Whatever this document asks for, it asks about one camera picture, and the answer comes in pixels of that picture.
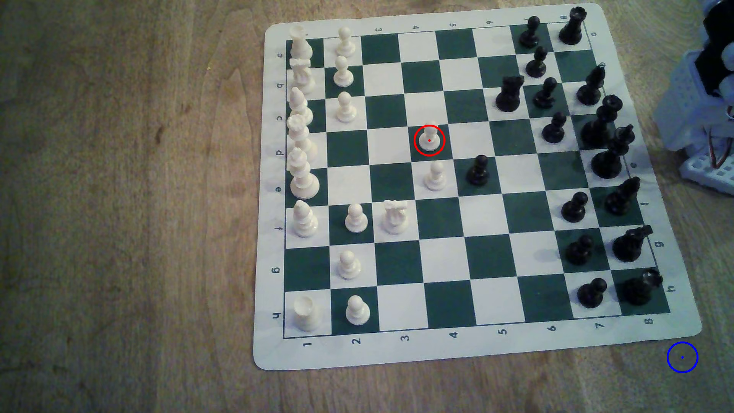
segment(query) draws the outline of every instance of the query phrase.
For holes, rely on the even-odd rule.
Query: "wooden table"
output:
[[[682,181],[652,120],[695,0],[599,1],[702,314],[695,370],[673,340],[252,361],[268,26],[552,2],[0,1],[0,411],[731,412],[734,201]]]

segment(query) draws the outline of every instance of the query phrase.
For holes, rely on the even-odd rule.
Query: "black pawn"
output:
[[[525,47],[535,47],[538,44],[538,37],[535,32],[540,26],[540,19],[534,15],[528,19],[528,29],[520,35],[520,44]]]
[[[586,10],[583,7],[574,7],[568,13],[568,23],[563,26],[558,38],[567,45],[575,45],[581,41],[581,23],[586,18]]]
[[[589,235],[581,235],[578,241],[570,243],[566,248],[566,259],[574,265],[584,265],[592,256],[594,240]]]
[[[593,279],[592,282],[584,284],[578,288],[576,297],[578,302],[587,309],[595,309],[599,307],[604,299],[606,291],[606,281],[604,279]]]
[[[556,103],[556,98],[552,96],[553,91],[558,86],[558,82],[552,77],[547,78],[543,82],[543,88],[533,97],[533,103],[540,109],[550,109]]]
[[[584,219],[586,215],[586,203],[589,202],[589,196],[586,193],[577,192],[573,194],[570,201],[561,207],[561,216],[568,222],[578,222]]]
[[[582,104],[593,106],[599,102],[601,98],[599,89],[604,86],[604,77],[606,77],[604,66],[604,63],[599,63],[599,66],[593,68],[592,72],[586,77],[586,84],[576,92],[576,98]]]
[[[546,56],[548,56],[548,52],[545,50],[545,47],[538,46],[538,49],[535,49],[535,53],[533,54],[533,60],[525,66],[525,72],[532,77],[542,77],[546,70],[545,62],[543,62]]]
[[[472,185],[484,185],[489,180],[490,175],[487,173],[487,157],[478,155],[474,158],[474,165],[469,168],[466,173],[466,180]]]
[[[624,235],[614,240],[611,250],[619,261],[633,262],[642,253],[642,244],[646,236],[653,233],[652,226],[628,229]]]
[[[640,178],[633,176],[626,179],[614,192],[604,198],[604,209],[613,215],[622,216],[630,210],[630,200],[640,190]]]

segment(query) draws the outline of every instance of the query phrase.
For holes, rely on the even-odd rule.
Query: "blue circle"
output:
[[[675,347],[676,345],[679,345],[679,344],[687,344],[687,345],[690,345],[690,346],[691,346],[691,348],[693,348],[693,351],[695,351],[695,352],[696,352],[696,362],[695,362],[695,363],[693,363],[693,367],[691,367],[691,368],[689,368],[689,369],[687,369],[687,370],[685,370],[685,371],[681,371],[681,370],[676,370],[676,369],[675,369],[675,367],[673,367],[673,365],[672,365],[672,364],[670,364],[670,351],[671,351],[671,350],[672,350],[672,349],[673,349],[673,348],[674,348],[674,347]],[[675,343],[674,345],[671,345],[671,346],[670,346],[670,348],[668,349],[668,354],[667,354],[667,356],[666,356],[666,360],[668,361],[668,366],[670,366],[670,368],[671,368],[671,369],[673,369],[673,371],[675,371],[676,373],[687,373],[687,372],[689,372],[689,371],[693,370],[694,368],[696,368],[696,366],[698,365],[698,350],[696,350],[696,348],[695,348],[695,347],[694,347],[694,346],[693,346],[693,345],[692,345],[692,344],[691,344],[690,342],[687,342],[687,341],[679,341],[679,342],[676,342],[676,343]]]

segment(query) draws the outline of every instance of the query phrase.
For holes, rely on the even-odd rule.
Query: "chessboard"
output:
[[[559,34],[572,7],[583,7],[586,18],[581,40],[569,45]],[[547,51],[541,77],[526,73],[537,47],[520,42],[532,16],[540,21],[537,46]],[[294,26],[302,27],[313,52],[308,64],[315,82],[304,97],[313,113],[308,164],[320,187],[304,200],[308,219],[318,221],[307,236],[296,233],[298,198],[288,169],[294,150],[286,125],[296,81],[290,66]],[[342,27],[351,29],[347,40],[355,46],[347,87],[334,80]],[[577,91],[600,65],[604,81],[594,82],[601,99],[582,104]],[[496,103],[506,76],[524,76],[520,105],[508,112]],[[549,92],[553,106],[543,109],[534,99],[549,77],[557,87]],[[346,123],[338,118],[344,91],[356,109]],[[623,106],[616,119],[596,127],[617,137],[632,125],[636,139],[627,140],[628,151],[617,158],[620,173],[601,178],[592,159],[613,149],[608,142],[590,146],[582,130],[600,118],[597,111],[612,95]],[[559,127],[564,137],[549,143],[542,131],[557,112],[567,119]],[[440,129],[439,151],[416,144],[416,132],[425,125]],[[701,330],[614,42],[596,4],[271,26],[265,36],[261,150],[253,344],[260,368],[547,351],[687,337]],[[478,155],[486,156],[479,185],[468,181]],[[443,166],[445,186],[434,191],[426,176],[436,162]],[[605,202],[630,178],[639,179],[639,190],[624,205],[628,210],[610,213]],[[583,219],[574,223],[562,208],[576,193],[587,203]],[[392,200],[402,205],[407,224],[398,234],[385,221]],[[368,220],[361,232],[345,227],[352,204],[361,205]],[[636,230],[639,258],[622,261],[614,242],[634,229],[653,233]],[[592,245],[579,246],[589,239]],[[572,244],[574,257],[581,252],[580,263],[569,259]],[[354,278],[341,276],[344,251],[360,263]],[[657,277],[650,284],[657,274],[661,282]],[[639,302],[622,294],[635,282],[647,288]],[[584,305],[580,288],[596,289],[597,303]],[[357,324],[346,314],[355,295],[361,298],[352,309],[352,319],[362,317]],[[365,308],[362,303],[368,317],[357,311]]]

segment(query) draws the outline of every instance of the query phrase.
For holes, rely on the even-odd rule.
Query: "red circle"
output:
[[[423,128],[425,128],[426,126],[432,126],[432,127],[436,128],[436,129],[438,129],[438,131],[441,132],[441,136],[443,137],[443,143],[441,144],[441,149],[439,149],[438,151],[436,151],[435,154],[431,154],[431,155],[428,155],[425,152],[423,152],[418,147],[418,144],[415,141],[415,139],[418,137],[418,132],[420,132],[421,130],[423,130]],[[415,146],[415,150],[418,151],[419,154],[424,155],[424,156],[427,156],[427,157],[435,157],[436,155],[440,154],[441,151],[443,150],[443,147],[446,146],[446,135],[444,135],[443,134],[443,131],[441,130],[441,128],[439,128],[436,125],[423,125],[419,130],[415,131],[415,134],[413,135],[413,146]]]

